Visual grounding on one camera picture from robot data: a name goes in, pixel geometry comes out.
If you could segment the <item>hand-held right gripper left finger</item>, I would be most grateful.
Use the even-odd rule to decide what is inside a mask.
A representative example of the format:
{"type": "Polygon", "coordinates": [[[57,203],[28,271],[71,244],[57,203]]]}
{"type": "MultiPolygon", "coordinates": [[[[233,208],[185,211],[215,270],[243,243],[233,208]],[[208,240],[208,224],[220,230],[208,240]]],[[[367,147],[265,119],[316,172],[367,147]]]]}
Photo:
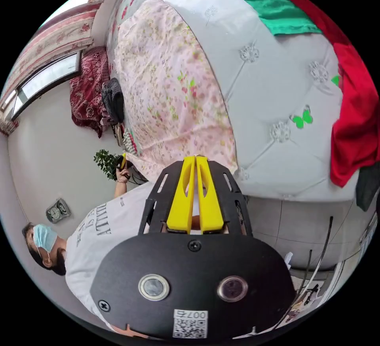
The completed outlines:
{"type": "Polygon", "coordinates": [[[168,231],[190,231],[193,217],[196,157],[185,157],[167,218],[168,231]]]}

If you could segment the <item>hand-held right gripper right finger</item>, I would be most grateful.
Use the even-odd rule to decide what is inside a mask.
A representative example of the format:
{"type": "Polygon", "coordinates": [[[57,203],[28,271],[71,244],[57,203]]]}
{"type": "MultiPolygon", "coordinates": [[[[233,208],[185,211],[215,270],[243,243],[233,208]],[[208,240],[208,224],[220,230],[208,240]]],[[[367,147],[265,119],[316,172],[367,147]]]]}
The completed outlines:
{"type": "Polygon", "coordinates": [[[221,231],[223,229],[223,217],[208,159],[197,156],[196,166],[200,230],[221,231]]]}

